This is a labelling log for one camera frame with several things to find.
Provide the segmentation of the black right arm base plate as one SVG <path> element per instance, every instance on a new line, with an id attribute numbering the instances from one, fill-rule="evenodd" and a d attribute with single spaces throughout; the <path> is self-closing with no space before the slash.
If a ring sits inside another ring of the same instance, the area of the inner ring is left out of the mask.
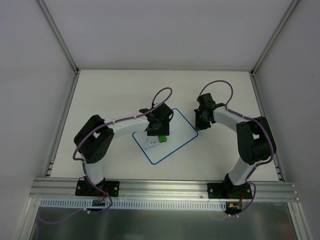
<path id="1" fill-rule="evenodd" d="M 223 182 L 208 183 L 207 194 L 209 199 L 240 199 L 251 200 L 253 197 L 249 183 L 242 185 L 226 185 Z"/>

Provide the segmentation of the green whiteboard eraser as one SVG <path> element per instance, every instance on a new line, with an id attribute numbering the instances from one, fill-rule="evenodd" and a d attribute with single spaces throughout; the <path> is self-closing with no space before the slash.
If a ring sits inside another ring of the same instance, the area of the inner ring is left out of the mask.
<path id="1" fill-rule="evenodd" d="M 165 135 L 159 135 L 158 136 L 158 141 L 160 142 L 160 143 L 165 143 L 165 142 L 167 142 L 167 137 L 165 136 Z"/>

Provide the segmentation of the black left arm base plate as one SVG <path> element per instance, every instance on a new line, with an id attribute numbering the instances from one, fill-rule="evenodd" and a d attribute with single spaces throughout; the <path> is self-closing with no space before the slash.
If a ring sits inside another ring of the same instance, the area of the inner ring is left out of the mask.
<path id="1" fill-rule="evenodd" d="M 113 180 L 103 180 L 98 185 L 93 186 L 86 179 L 78 180 L 75 195 L 81 197 L 102 197 L 106 192 L 110 197 L 118 197 L 120 182 Z"/>

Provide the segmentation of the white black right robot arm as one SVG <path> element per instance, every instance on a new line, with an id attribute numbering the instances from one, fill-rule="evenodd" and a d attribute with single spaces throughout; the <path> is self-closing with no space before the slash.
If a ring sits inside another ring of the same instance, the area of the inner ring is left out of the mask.
<path id="1" fill-rule="evenodd" d="M 224 194 L 235 198 L 257 167 L 272 161 L 276 153 L 268 120 L 263 116 L 244 116 L 228 108 L 225 103 L 216 103 L 209 93 L 198 96 L 197 102 L 199 107 L 194 110 L 197 131 L 218 123 L 236 133 L 239 159 L 222 182 Z"/>

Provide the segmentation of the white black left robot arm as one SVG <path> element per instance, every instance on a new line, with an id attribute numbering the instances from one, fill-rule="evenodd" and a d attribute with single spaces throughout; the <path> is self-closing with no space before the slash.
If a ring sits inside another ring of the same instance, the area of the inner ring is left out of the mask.
<path id="1" fill-rule="evenodd" d="M 174 111 L 165 103 L 155 108 L 143 108 L 137 116 L 129 116 L 106 123 L 98 114 L 93 115 L 74 137 L 76 145 L 73 159 L 81 161 L 86 189 L 94 196 L 104 191 L 105 180 L 101 160 L 106 155 L 112 140 L 135 132 L 145 132 L 148 137 L 157 137 L 160 143 L 170 135 L 170 121 Z"/>

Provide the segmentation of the blue framed whiteboard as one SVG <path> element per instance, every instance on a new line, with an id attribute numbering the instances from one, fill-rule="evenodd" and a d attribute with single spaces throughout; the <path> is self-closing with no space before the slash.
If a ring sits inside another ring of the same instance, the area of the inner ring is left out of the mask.
<path id="1" fill-rule="evenodd" d="M 173 119 L 169 123 L 169 136 L 160 142 L 158 136 L 148 136 L 146 132 L 134 132 L 132 138 L 152 165 L 157 165 L 178 150 L 182 149 L 199 133 L 190 121 L 177 109 L 173 109 Z"/>

